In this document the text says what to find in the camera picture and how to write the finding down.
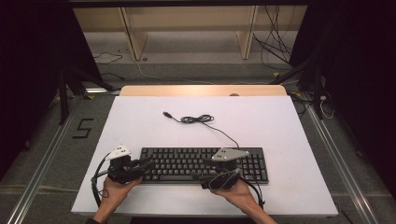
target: person's right hand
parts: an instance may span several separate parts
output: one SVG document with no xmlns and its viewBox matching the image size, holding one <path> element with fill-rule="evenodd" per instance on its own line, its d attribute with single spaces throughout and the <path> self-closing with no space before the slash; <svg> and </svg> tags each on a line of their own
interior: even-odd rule
<svg viewBox="0 0 396 224">
<path fill-rule="evenodd" d="M 273 224 L 276 223 L 264 210 L 256 203 L 251 195 L 248 185 L 242 180 L 238 180 L 230 189 L 211 190 L 212 193 L 224 197 L 243 213 L 250 216 L 256 223 Z"/>
<path fill-rule="evenodd" d="M 238 180 L 230 189 L 211 190 L 212 193 L 224 197 L 229 203 L 246 213 L 251 206 L 257 205 L 251 195 L 248 185 L 242 180 Z"/>
</svg>

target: wire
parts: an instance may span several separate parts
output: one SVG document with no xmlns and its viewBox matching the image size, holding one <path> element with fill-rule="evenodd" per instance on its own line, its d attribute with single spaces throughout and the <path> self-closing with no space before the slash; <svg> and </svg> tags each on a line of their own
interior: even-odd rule
<svg viewBox="0 0 396 224">
<path fill-rule="evenodd" d="M 335 110 L 332 111 L 332 115 L 331 116 L 327 116 L 325 111 L 323 110 L 323 106 L 322 106 L 324 101 L 325 100 L 321 100 L 320 101 L 320 110 L 322 111 L 322 114 L 323 114 L 324 117 L 326 117 L 326 119 L 332 119 L 334 117 Z"/>
<path fill-rule="evenodd" d="M 140 75 L 143 76 L 143 77 L 157 78 L 157 79 L 166 80 L 166 81 L 178 80 L 178 81 L 188 81 L 188 82 L 193 82 L 193 83 L 204 83 L 204 84 L 216 85 L 216 83 L 208 82 L 208 81 L 195 81 L 195 80 L 189 80 L 189 79 L 178 78 L 178 77 L 177 78 L 167 78 L 167 77 L 155 77 L 155 76 L 145 75 L 142 72 L 140 64 L 137 61 L 134 61 L 134 62 L 136 63 L 137 67 L 139 68 Z"/>
<path fill-rule="evenodd" d="M 263 206 L 264 206 L 264 201 L 262 200 L 261 195 L 260 195 L 259 191 L 256 189 L 256 187 L 254 187 L 252 184 L 250 184 L 250 182 L 248 182 L 248 181 L 247 181 L 244 177 L 242 177 L 242 176 L 239 176 L 239 179 L 242 180 L 245 184 L 249 185 L 249 186 L 256 192 L 257 197 L 258 197 L 258 201 L 259 201 L 259 206 L 260 206 L 261 208 L 263 208 Z"/>
<path fill-rule="evenodd" d="M 286 35 L 286 33 L 290 30 L 292 21 L 293 21 L 293 19 L 294 19 L 295 6 L 293 6 L 293 12 L 292 12 L 292 16 L 291 16 L 291 20 L 290 20 L 288 29 L 287 29 L 287 31 L 286 31 L 283 35 L 280 35 L 280 34 L 279 34 L 279 31 L 278 31 L 278 25 L 279 25 L 279 24 L 278 24 L 278 16 L 279 16 L 279 12 L 280 12 L 280 7 L 279 7 L 279 6 L 276 6 L 276 7 L 275 7 L 272 16 L 270 15 L 270 12 L 268 11 L 268 8 L 267 8 L 267 7 L 265 7 L 265 11 L 266 11 L 266 13 L 267 13 L 268 19 L 269 19 L 270 22 L 271 22 L 271 31 L 270 31 L 270 34 L 267 36 L 267 38 L 265 39 L 265 41 L 260 41 L 260 39 L 257 38 L 257 36 L 255 36 L 255 34 L 253 34 L 254 39 L 257 40 L 258 43 L 262 46 L 262 53 L 261 53 L 262 63 L 263 63 L 266 67 L 269 67 L 269 68 L 278 69 L 278 70 L 290 70 L 290 69 L 284 69 L 284 68 L 275 68 L 275 67 L 273 67 L 273 66 L 268 65 L 268 64 L 269 64 L 268 53 L 273 54 L 274 56 L 276 56 L 276 57 L 277 57 L 279 60 L 281 60 L 282 62 L 289 64 L 287 58 L 290 57 L 290 55 L 291 55 L 291 48 L 289 48 L 289 47 L 283 42 L 283 39 L 282 39 L 282 38 L 283 38 L 283 37 Z M 276 47 L 276 46 L 274 46 L 274 45 L 270 45 L 270 44 L 267 43 L 268 40 L 269 40 L 269 38 L 270 38 L 270 36 L 273 38 L 273 42 L 274 42 L 274 41 L 277 42 L 278 47 Z M 281 56 L 279 56 L 278 54 L 274 53 L 274 52 L 272 51 L 272 49 L 277 49 L 277 50 L 279 50 L 280 53 L 282 54 L 283 58 L 282 58 Z M 263 58 L 262 58 L 262 55 L 263 55 L 263 51 L 264 51 L 264 50 L 267 50 L 267 63 L 265 63 L 265 62 L 263 61 Z"/>
<path fill-rule="evenodd" d="M 113 54 L 113 53 L 109 53 L 109 52 L 103 52 L 103 53 L 99 54 L 98 56 L 94 56 L 93 58 L 99 58 L 100 56 L 102 56 L 102 55 L 104 55 L 104 54 L 109 54 L 109 55 L 112 55 L 112 56 L 117 56 L 118 58 L 117 58 L 117 59 L 114 59 L 114 60 L 112 60 L 112 61 L 110 61 L 110 62 L 108 62 L 108 63 L 99 63 L 99 64 L 110 64 L 110 63 L 114 63 L 115 61 L 117 61 L 117 60 L 119 60 L 119 59 L 122 58 L 122 55 L 120 55 L 120 54 Z"/>
<path fill-rule="evenodd" d="M 163 112 L 163 114 L 164 114 L 166 117 L 168 117 L 169 119 L 174 119 L 175 121 L 177 121 L 177 122 L 179 122 L 179 123 L 185 123 L 185 124 L 192 124 L 192 123 L 197 123 L 197 122 L 202 123 L 202 124 L 204 124 L 206 127 L 209 127 L 209 128 L 211 128 L 211 129 L 213 129 L 213 130 L 216 130 L 216 131 L 221 132 L 221 133 L 223 133 L 224 135 L 226 135 L 229 139 L 231 139 L 233 142 L 236 143 L 236 146 L 237 146 L 237 148 L 239 149 L 238 143 L 237 143 L 235 140 L 233 140 L 227 133 L 225 133 L 225 132 L 223 132 L 223 131 L 221 131 L 221 130 L 219 130 L 219 129 L 213 128 L 213 127 L 211 127 L 211 126 L 209 126 L 209 125 L 207 125 L 207 124 L 205 124 L 206 122 L 209 122 L 209 121 L 212 121 L 212 120 L 215 119 L 214 117 L 212 117 L 212 116 L 210 116 L 210 115 L 201 115 L 199 118 L 194 118 L 194 117 L 183 117 L 183 118 L 181 118 L 180 120 L 177 120 L 177 119 L 175 119 L 174 117 L 172 117 L 172 115 L 170 115 L 168 112 Z"/>
<path fill-rule="evenodd" d="M 325 94 L 329 96 L 330 100 L 332 99 L 332 96 L 327 91 L 325 91 Z M 323 110 L 323 102 L 324 101 L 325 101 L 325 99 L 320 101 L 320 110 L 321 110 L 323 116 L 326 117 L 326 119 L 332 119 L 334 117 L 335 110 L 333 110 L 332 113 L 324 111 Z"/>
<path fill-rule="evenodd" d="M 125 77 L 116 75 L 114 73 L 102 73 L 101 76 L 114 76 L 114 77 L 118 77 L 119 79 L 125 80 Z"/>
<path fill-rule="evenodd" d="M 102 165 L 103 165 L 103 163 L 105 162 L 106 157 L 108 156 L 108 154 L 110 154 L 110 153 L 107 153 L 107 154 L 103 157 L 103 159 L 102 159 L 101 162 L 99 163 L 98 167 L 96 168 L 95 174 L 94 174 L 93 177 L 91 178 L 92 193 L 93 193 L 93 197 L 95 198 L 95 201 L 96 201 L 96 204 L 98 205 L 98 207 L 100 206 L 100 203 L 101 203 L 101 200 L 100 200 L 100 198 L 99 198 L 99 194 L 103 197 L 103 195 L 101 194 L 101 192 L 103 192 L 103 190 L 98 190 L 98 188 L 97 188 L 97 186 L 96 186 L 96 185 L 97 185 L 97 179 L 98 179 L 99 176 L 102 176 L 102 175 L 105 175 L 105 174 L 106 174 L 106 171 L 101 172 L 101 173 L 99 174 L 99 170 L 100 170 L 100 168 L 102 168 Z"/>
</svg>

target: sleeve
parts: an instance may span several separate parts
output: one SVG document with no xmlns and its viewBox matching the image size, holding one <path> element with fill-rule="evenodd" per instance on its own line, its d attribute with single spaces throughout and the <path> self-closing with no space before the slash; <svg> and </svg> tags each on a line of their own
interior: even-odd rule
<svg viewBox="0 0 396 224">
<path fill-rule="evenodd" d="M 92 218 L 88 218 L 85 224 L 100 224 L 99 222 L 93 220 Z"/>
</svg>

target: gripper camera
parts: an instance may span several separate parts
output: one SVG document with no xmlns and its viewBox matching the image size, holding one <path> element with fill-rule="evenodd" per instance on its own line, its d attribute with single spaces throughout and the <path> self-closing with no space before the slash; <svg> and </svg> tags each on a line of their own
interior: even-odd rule
<svg viewBox="0 0 396 224">
<path fill-rule="evenodd" d="M 151 158 L 133 160 L 129 156 L 131 152 L 126 147 L 120 146 L 114 149 L 108 156 L 110 166 L 107 176 L 114 182 L 125 184 L 143 176 L 149 169 L 154 168 L 155 163 Z"/>
<path fill-rule="evenodd" d="M 203 189 L 230 189 L 240 178 L 236 160 L 248 155 L 248 151 L 223 147 L 211 159 L 204 159 L 204 164 L 211 166 L 216 174 L 191 174 L 192 178 L 198 180 Z"/>
</svg>

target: person's left hand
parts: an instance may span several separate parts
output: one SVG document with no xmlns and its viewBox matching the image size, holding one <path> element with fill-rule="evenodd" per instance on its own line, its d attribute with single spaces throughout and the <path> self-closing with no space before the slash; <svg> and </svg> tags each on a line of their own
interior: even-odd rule
<svg viewBox="0 0 396 224">
<path fill-rule="evenodd" d="M 142 179 L 143 177 L 140 177 L 127 184 L 120 184 L 106 177 L 103 185 L 102 202 L 93 219 L 99 223 L 106 223 L 111 214 L 126 199 L 128 192 L 138 185 Z"/>
<path fill-rule="evenodd" d="M 102 203 L 112 205 L 114 210 L 116 210 L 116 208 L 126 199 L 128 192 L 141 181 L 142 177 L 127 184 L 120 184 L 106 177 L 103 186 Z"/>
</svg>

